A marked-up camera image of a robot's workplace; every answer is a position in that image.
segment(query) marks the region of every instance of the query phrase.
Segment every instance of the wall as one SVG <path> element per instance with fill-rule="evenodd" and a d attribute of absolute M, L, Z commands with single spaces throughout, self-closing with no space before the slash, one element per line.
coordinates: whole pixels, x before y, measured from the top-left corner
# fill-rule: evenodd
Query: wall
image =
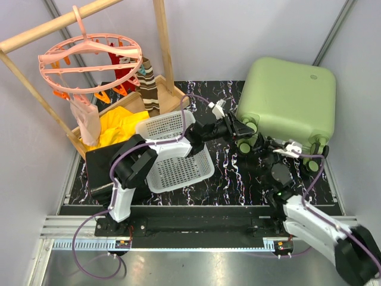
<path fill-rule="evenodd" d="M 381 245 L 379 11 L 380 1 L 358 1 L 322 66 L 338 83 L 330 164 L 347 213 L 356 215 Z"/>
<path fill-rule="evenodd" d="M 50 20 L 42 1 L 3 1 L 0 41 Z M 9 54 L 41 94 L 74 127 L 67 102 L 53 96 L 38 72 L 39 54 L 61 42 L 49 35 Z M 46 215 L 55 214 L 74 155 L 65 133 L 0 62 L 0 284 L 25 285 Z"/>
<path fill-rule="evenodd" d="M 61 13 L 92 0 L 56 1 Z M 167 0 L 175 80 L 244 80 L 263 55 L 312 64 L 345 0 Z M 164 74 L 152 0 L 123 1 L 84 19 L 88 33 L 134 39 Z M 76 23 L 70 26 L 80 35 Z M 86 58 L 90 66 L 107 56 Z M 114 76 L 95 75 L 114 80 Z"/>

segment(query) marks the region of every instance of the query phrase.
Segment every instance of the wooden rack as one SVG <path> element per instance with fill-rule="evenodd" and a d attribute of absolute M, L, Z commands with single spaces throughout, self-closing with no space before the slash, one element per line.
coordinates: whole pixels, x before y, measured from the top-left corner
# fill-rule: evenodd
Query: wooden rack
<path fill-rule="evenodd" d="M 109 6 L 112 6 L 122 0 L 96 0 L 79 8 L 81 18 L 86 18 L 94 13 L 97 13 Z M 171 62 L 171 54 L 169 47 L 169 38 L 167 30 L 167 20 L 165 17 L 164 0 L 153 0 L 155 8 L 155 16 L 157 21 L 157 28 L 160 38 L 161 53 L 163 58 L 164 72 L 166 78 L 157 76 L 155 78 L 158 87 L 158 97 L 160 102 L 160 113 L 167 113 L 179 109 L 180 99 L 184 93 L 174 86 L 173 70 Z M 68 25 L 76 22 L 74 12 L 67 13 L 51 21 L 48 21 L 40 26 L 32 28 L 21 34 L 13 36 L 7 40 L 0 42 L 0 59 L 5 65 L 17 76 L 20 82 L 30 91 L 30 93 L 40 102 L 43 108 L 54 118 L 54 120 L 61 126 L 67 134 L 69 140 L 76 147 L 80 155 L 85 158 L 86 148 L 79 140 L 80 133 L 78 128 L 70 130 L 70 128 L 63 122 L 59 115 L 51 108 L 45 101 L 43 96 L 37 89 L 27 80 L 25 75 L 17 68 L 12 60 L 7 56 L 7 53 L 15 51 L 28 43 L 34 42 L 44 36 L 47 36 L 57 30 L 60 30 Z M 184 100 L 184 106 L 189 104 L 189 100 Z M 131 112 L 144 111 L 144 104 L 140 98 L 139 93 L 133 92 L 122 100 L 110 106 L 107 110 L 111 110 L 116 106 L 123 106 Z"/>

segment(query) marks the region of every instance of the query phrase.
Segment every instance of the wooden pole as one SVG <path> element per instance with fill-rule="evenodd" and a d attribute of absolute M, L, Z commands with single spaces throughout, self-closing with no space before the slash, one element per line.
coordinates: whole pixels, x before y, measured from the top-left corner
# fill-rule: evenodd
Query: wooden pole
<path fill-rule="evenodd" d="M 161 56 L 163 58 L 164 73 L 167 80 L 167 90 L 173 94 L 174 82 L 173 82 L 173 69 L 171 60 L 171 51 L 169 46 L 167 19 L 165 17 L 164 0 L 153 0 L 157 29 L 159 32 Z"/>
<path fill-rule="evenodd" d="M 79 8 L 79 14 L 81 18 L 86 18 L 94 13 L 99 12 L 109 6 L 112 6 L 122 0 L 96 0 L 90 4 L 87 4 Z M 21 34 L 13 36 L 5 41 L 0 42 L 0 49 L 7 54 L 15 49 L 19 49 L 28 43 L 34 42 L 44 36 L 47 36 L 55 31 L 61 30 L 62 28 L 75 23 L 76 16 L 74 12 L 69 12 L 65 15 L 59 16 L 56 19 L 48 21 L 40 26 L 34 27 L 28 31 Z"/>
<path fill-rule="evenodd" d="M 12 62 L 12 60 L 0 50 L 0 59 L 4 64 L 14 73 L 15 76 L 21 81 L 21 83 L 30 91 L 30 93 L 38 100 L 42 107 L 54 118 L 55 121 L 62 127 L 66 132 L 67 136 L 72 142 L 82 145 L 79 139 L 74 135 L 70 128 L 63 122 L 63 120 L 58 116 L 58 114 L 51 108 L 51 106 L 45 101 L 45 99 L 38 93 L 37 89 L 27 80 L 25 75 L 17 68 L 17 66 Z"/>

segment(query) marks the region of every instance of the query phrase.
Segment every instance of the black marble surface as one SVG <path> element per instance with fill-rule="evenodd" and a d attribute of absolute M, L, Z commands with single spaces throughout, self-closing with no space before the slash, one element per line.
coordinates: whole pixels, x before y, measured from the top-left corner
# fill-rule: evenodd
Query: black marble surface
<path fill-rule="evenodd" d="M 225 109 L 236 110 L 243 88 L 243 81 L 208 81 L 208 82 L 176 82 L 176 86 L 188 94 L 202 95 L 209 101 L 216 102 L 224 98 L 227 103 Z M 111 91 L 111 103 L 120 99 L 120 95 Z M 99 110 L 108 105 L 97 103 Z M 188 109 L 197 119 L 206 119 L 213 115 L 203 102 L 191 99 Z M 241 157 L 238 155 L 235 144 L 227 144 L 222 139 L 211 141 L 208 149 L 215 169 L 209 179 L 182 189 L 163 194 L 151 194 L 151 197 L 142 200 L 145 205 L 262 205 L 266 204 L 265 194 L 268 191 L 260 179 L 262 158 L 256 154 Z M 299 160 L 285 158 L 284 163 L 291 170 L 293 189 L 302 194 L 305 187 L 313 180 L 312 176 L 301 175 Z M 311 191 L 310 201 L 316 205 L 334 204 L 326 174 L 318 180 Z M 88 193 L 86 177 L 86 163 L 81 159 L 69 204 L 96 205 Z"/>

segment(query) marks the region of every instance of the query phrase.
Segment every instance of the laundry basket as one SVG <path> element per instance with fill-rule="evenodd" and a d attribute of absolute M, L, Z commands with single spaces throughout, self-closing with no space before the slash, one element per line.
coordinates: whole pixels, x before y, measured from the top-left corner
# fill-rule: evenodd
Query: laundry basket
<path fill-rule="evenodd" d="M 185 125 L 195 123 L 193 114 L 185 110 Z M 169 139 L 183 131 L 181 111 L 155 116 L 136 125 L 136 133 L 145 139 Z M 182 158 L 173 157 L 156 162 L 147 176 L 149 189 L 154 193 L 172 191 L 211 177 L 214 165 L 207 146 L 198 154 Z"/>

